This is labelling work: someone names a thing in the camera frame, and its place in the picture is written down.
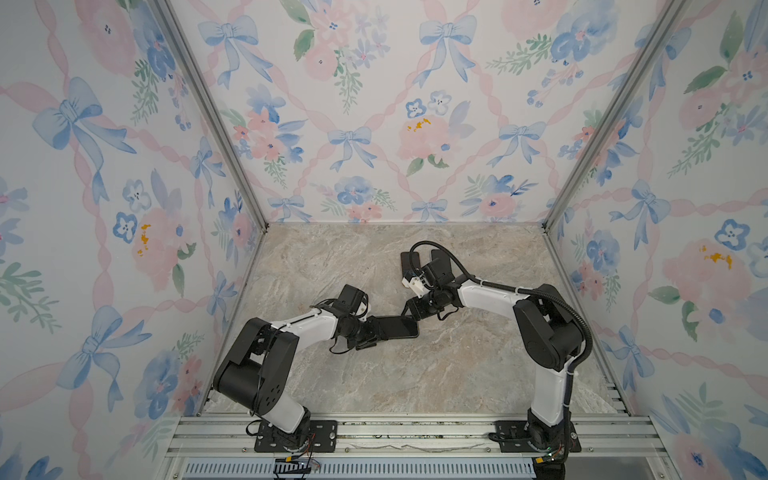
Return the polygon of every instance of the wire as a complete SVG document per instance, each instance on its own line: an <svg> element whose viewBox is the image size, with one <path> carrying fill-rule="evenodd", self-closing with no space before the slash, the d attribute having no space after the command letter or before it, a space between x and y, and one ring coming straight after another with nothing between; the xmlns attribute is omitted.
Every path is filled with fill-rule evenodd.
<svg viewBox="0 0 768 480"><path fill-rule="evenodd" d="M328 351L331 352L333 355L344 355L347 352L351 352L355 348L355 347L352 347L351 349L346 349L343 352L334 352L333 347L336 346L336 343L338 341L339 341L339 337L336 337L335 339L333 339L333 345L331 345L331 348L328 349Z"/></svg>
<svg viewBox="0 0 768 480"><path fill-rule="evenodd" d="M550 293L543 292L538 289L527 289L527 288L517 288L513 286L504 285L503 283L494 283L494 282L488 282L485 280L478 280L474 275L470 274L470 272L467 271L467 269L462 265L462 263L456 258L456 255L454 255L450 250L445 248L443 245L432 242L430 240L422 240L420 242L416 242L413 244L413 247L411 247L411 250L408 254L408 261L411 264L411 268L416 271L415 265L413 263L413 252L416 250L417 247L420 247L421 245L431 245L439 250L441 250L443 253L448 255L448 257L453 261L453 263L456 264L459 270L464 273L464 275L470 279L471 281L480 284L481 286L487 285L491 288L496 288L499 290L505 290L508 292L513 293L520 293L522 295L529 295L536 298L549 300L550 302L553 302L554 304L562 307L566 312L568 312L569 315L571 315L574 319L574 322L576 324L576 327L581 332L581 335L584 337L584 350L581 351L581 353L571 361L571 364L568 365L568 371L565 379L565 398L563 399L563 458L561 460L553 460L554 463L564 463L565 460L568 459L568 439L571 436L571 410L569 408L569 405L571 404L571 394L573 392L573 377L574 377L574 371L576 370L576 367L579 366L583 361L587 359L587 357L590 356L592 353L593 348L593 342L592 339L592 332L589 329L589 325L587 322L581 317L581 315L578 314L576 310L570 305L568 305L563 300L560 300L554 295L551 295Z"/></svg>

